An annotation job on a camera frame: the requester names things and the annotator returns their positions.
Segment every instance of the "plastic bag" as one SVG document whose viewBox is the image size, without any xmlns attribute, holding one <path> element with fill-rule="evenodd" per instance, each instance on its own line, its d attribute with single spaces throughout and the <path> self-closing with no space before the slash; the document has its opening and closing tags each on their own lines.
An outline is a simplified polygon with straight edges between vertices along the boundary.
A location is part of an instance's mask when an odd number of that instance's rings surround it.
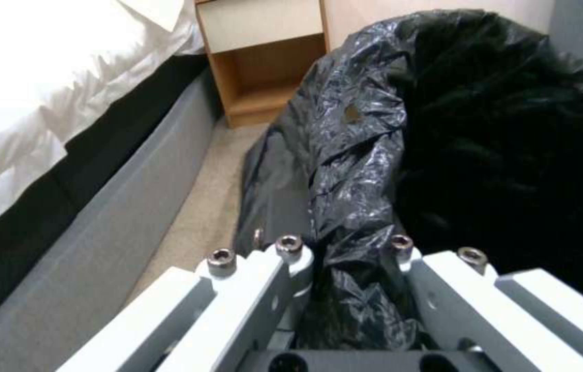
<svg viewBox="0 0 583 372">
<path fill-rule="evenodd" d="M 317 256 L 301 348 L 419 345 L 389 249 L 402 231 L 424 254 L 471 245 L 499 272 L 542 267 L 583 292 L 583 62 L 478 10 L 376 23 L 313 65 L 248 154 L 243 192 L 237 251 L 263 228 Z M 301 231 L 266 221 L 285 195 Z"/>
</svg>

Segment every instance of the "bolt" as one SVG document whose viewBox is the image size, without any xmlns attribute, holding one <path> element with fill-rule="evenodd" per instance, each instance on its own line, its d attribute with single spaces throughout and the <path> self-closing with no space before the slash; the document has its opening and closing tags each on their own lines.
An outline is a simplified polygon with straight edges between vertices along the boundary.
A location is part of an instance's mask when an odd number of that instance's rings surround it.
<svg viewBox="0 0 583 372">
<path fill-rule="evenodd" d="M 252 235 L 252 248 L 254 250 L 262 250 L 262 245 L 264 244 L 264 229 L 258 227 L 255 229 Z"/>
<path fill-rule="evenodd" d="M 217 277 L 228 277 L 237 270 L 237 256 L 232 250 L 221 248 L 207 256 L 209 273 Z"/>
<path fill-rule="evenodd" d="M 480 275 L 485 275 L 485 268 L 487 268 L 487 255 L 481 250 L 473 247 L 461 247 L 457 250 L 457 256 L 471 266 Z"/>
<path fill-rule="evenodd" d="M 413 252 L 413 239 L 406 235 L 393 235 L 390 238 L 390 242 L 393 245 L 393 249 L 397 254 L 398 258 L 403 261 L 407 261 L 411 258 L 411 252 Z"/>
<path fill-rule="evenodd" d="M 283 235 L 275 241 L 275 251 L 286 263 L 291 263 L 301 257 L 303 240 L 298 235 Z"/>
</svg>

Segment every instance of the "white bedsheet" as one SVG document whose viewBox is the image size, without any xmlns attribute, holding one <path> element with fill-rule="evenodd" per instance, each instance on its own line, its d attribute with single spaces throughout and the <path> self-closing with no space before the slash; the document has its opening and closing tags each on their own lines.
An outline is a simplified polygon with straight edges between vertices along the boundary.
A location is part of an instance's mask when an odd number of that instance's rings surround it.
<svg viewBox="0 0 583 372">
<path fill-rule="evenodd" d="M 117 0 L 0 0 L 0 215 L 111 103 L 201 47 L 192 0 L 171 33 Z"/>
</svg>

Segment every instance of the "floor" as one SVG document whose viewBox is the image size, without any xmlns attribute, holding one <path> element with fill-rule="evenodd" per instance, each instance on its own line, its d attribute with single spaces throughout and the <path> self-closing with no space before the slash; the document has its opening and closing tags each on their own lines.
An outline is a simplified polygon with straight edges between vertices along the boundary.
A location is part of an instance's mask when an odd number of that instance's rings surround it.
<svg viewBox="0 0 583 372">
<path fill-rule="evenodd" d="M 267 127 L 228 129 L 225 119 L 216 124 L 195 184 L 127 303 L 169 266 L 194 271 L 209 252 L 230 246 L 239 216 L 243 156 Z"/>
</svg>

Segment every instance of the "bedside table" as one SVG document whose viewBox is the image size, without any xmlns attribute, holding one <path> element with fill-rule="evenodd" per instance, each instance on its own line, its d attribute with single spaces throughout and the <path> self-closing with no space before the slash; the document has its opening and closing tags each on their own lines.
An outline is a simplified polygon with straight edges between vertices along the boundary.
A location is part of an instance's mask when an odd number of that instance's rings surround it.
<svg viewBox="0 0 583 372">
<path fill-rule="evenodd" d="M 328 51 L 323 0 L 195 0 L 230 127 L 273 121 Z"/>
</svg>

